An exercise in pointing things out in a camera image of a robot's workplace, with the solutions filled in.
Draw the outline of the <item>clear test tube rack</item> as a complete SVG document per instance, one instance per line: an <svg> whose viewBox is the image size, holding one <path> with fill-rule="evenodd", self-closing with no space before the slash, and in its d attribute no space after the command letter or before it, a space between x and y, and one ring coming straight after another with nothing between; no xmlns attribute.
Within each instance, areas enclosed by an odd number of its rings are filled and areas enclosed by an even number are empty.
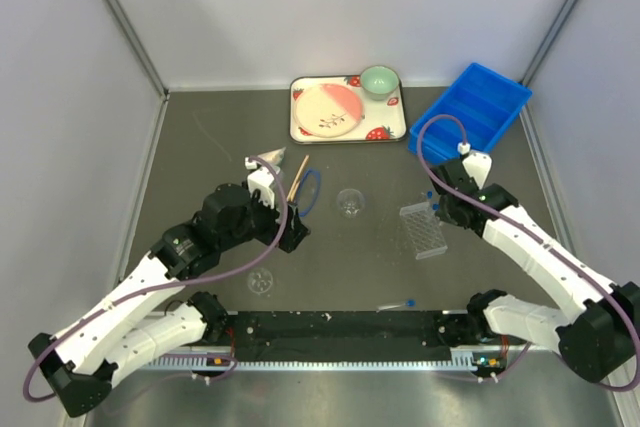
<svg viewBox="0 0 640 427"><path fill-rule="evenodd" d="M399 211L416 260L442 255L448 249L435 213L436 210L430 202L404 206Z"/></svg>

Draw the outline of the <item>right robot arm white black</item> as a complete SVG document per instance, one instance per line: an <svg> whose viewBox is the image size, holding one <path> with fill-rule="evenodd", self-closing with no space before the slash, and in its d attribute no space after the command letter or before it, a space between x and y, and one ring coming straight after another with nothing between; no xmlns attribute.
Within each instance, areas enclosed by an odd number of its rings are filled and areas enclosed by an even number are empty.
<svg viewBox="0 0 640 427"><path fill-rule="evenodd" d="M552 308L492 289L467 305L476 341L512 336L559 355L582 379L596 383L639 355L639 287L596 273L536 225L506 189L485 186L491 159L478 152L429 168L440 195L436 216L469 229L501 251L554 301Z"/></svg>

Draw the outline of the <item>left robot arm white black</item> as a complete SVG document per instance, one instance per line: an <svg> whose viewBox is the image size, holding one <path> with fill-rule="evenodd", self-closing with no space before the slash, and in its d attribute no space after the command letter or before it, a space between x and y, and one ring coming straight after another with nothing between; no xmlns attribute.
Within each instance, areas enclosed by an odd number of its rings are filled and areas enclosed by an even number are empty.
<svg viewBox="0 0 640 427"><path fill-rule="evenodd" d="M89 312L28 344L31 374L41 373L71 418L95 409L131 373L169 351L226 334L217 298L197 292L174 314L145 324L162 302L213 281L223 253L257 240L267 251L294 251L308 235L295 191L262 169L241 184L218 186L193 217L165 231L128 276Z"/></svg>

